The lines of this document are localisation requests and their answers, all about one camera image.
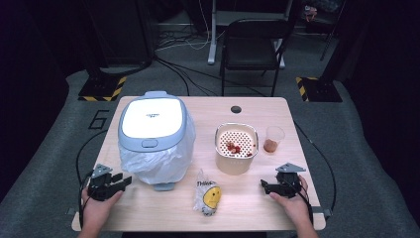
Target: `chair seat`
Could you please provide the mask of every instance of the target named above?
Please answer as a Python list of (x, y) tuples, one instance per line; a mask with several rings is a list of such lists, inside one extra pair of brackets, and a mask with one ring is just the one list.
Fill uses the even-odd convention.
[(270, 39), (232, 38), (229, 39), (227, 45), (226, 69), (278, 69), (278, 60)]

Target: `wooden tabletop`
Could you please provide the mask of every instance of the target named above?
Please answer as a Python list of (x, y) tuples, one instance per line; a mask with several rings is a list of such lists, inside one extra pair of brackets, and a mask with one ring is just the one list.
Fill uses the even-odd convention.
[[(306, 172), (300, 173), (308, 182), (312, 206), (320, 206), (318, 195), (306, 164), (293, 124), (289, 107), (280, 97), (179, 97), (186, 105), (196, 130), (193, 162), (185, 177), (172, 191), (155, 191), (153, 187), (123, 172), (118, 149), (118, 123), (124, 107), (134, 96), (121, 98), (96, 163), (111, 167), (112, 174), (133, 176), (122, 198), (115, 204), (104, 230), (111, 231), (278, 231), (294, 226), (280, 205), (264, 193), (261, 179), (276, 183), (277, 167), (292, 163)], [(233, 113), (240, 106), (241, 113)], [(259, 135), (259, 153), (250, 169), (239, 176), (222, 173), (216, 166), (215, 133), (226, 122), (253, 126)], [(285, 139), (270, 154), (263, 149), (265, 128), (279, 126)], [(203, 170), (222, 189), (217, 212), (204, 216), (193, 210), (197, 175)], [(314, 227), (326, 225), (322, 213), (314, 213)], [(80, 230), (78, 215), (72, 222)]]

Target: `clear cup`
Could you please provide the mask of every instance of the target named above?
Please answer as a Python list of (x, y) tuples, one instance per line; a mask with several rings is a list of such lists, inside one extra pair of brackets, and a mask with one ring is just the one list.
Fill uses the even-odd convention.
[(275, 150), (277, 150), (278, 145), (284, 139), (284, 137), (284, 131), (280, 127), (267, 127), (265, 129), (265, 141), (263, 143), (263, 148), (269, 153), (275, 152)]

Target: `basket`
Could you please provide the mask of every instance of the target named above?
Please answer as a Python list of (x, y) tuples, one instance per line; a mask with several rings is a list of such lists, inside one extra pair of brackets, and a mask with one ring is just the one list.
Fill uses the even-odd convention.
[(237, 176), (245, 173), (259, 152), (259, 137), (254, 127), (240, 123), (224, 123), (215, 137), (216, 165), (223, 173)]

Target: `person's hand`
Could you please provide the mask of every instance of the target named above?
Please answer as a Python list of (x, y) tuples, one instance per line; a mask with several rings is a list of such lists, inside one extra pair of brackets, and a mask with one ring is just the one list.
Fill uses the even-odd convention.
[[(306, 183), (305, 178), (302, 176), (299, 176), (299, 180), (303, 187), (303, 189), (300, 190), (300, 193), (303, 197), (306, 197), (308, 183)], [(318, 237), (309, 219), (308, 206), (300, 195), (287, 198), (280, 196), (275, 192), (271, 192), (269, 196), (284, 208), (287, 216), (296, 226), (298, 237)]]
[(78, 237), (97, 237), (102, 226), (108, 219), (112, 206), (120, 199), (123, 191), (120, 190), (111, 198), (105, 201), (97, 201), (93, 198), (89, 199), (87, 188), (82, 191), (83, 199), (83, 228)]

